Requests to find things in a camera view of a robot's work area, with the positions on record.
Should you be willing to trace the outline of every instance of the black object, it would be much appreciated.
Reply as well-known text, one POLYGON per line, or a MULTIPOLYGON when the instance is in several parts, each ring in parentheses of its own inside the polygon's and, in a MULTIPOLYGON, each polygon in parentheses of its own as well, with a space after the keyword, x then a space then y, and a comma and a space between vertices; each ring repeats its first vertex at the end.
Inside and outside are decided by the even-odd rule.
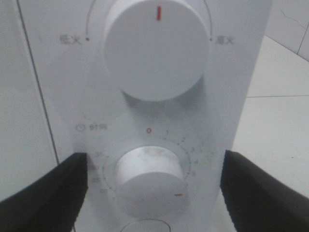
POLYGON ((221 189, 238 232, 309 232, 309 199, 226 151, 221 189))
POLYGON ((0 232, 71 232, 87 188, 86 154, 75 153, 0 202, 0 232))

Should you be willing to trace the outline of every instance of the white tile wall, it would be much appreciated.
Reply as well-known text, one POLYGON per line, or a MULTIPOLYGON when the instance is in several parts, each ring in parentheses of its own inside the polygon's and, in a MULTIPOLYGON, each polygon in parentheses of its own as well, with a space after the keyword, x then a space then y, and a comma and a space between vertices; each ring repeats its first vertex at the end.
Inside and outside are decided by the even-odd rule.
POLYGON ((309 60, 308 25, 309 0, 274 0, 265 35, 309 60))

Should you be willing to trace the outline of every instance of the timer knob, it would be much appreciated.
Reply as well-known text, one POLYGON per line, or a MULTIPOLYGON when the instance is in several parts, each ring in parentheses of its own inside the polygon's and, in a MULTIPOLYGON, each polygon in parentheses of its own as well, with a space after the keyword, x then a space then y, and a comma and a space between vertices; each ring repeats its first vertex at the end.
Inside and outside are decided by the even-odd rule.
POLYGON ((183 0, 118 0, 107 16, 105 64, 132 97, 162 101, 186 92, 204 75, 208 51, 204 19, 183 0))
POLYGON ((155 217, 183 204, 186 182, 178 157, 159 146, 127 152, 116 165, 116 196, 134 217, 155 217))

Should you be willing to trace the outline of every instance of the white floor tile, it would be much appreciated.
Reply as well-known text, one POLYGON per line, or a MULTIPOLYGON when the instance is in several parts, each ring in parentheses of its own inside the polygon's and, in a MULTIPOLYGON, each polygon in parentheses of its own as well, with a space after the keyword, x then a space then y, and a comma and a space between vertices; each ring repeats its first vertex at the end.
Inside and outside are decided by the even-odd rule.
POLYGON ((264 37, 248 97, 309 95, 309 62, 264 37))
POLYGON ((247 98, 233 151, 309 197, 309 97, 247 98))

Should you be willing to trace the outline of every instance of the tick mark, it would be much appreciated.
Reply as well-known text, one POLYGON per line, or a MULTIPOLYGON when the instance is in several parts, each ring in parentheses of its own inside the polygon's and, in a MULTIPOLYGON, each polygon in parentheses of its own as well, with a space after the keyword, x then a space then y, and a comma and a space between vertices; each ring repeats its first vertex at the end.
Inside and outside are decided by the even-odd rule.
POLYGON ((161 6, 158 6, 158 8, 157 8, 156 19, 157 19, 157 21, 161 20, 161 6))

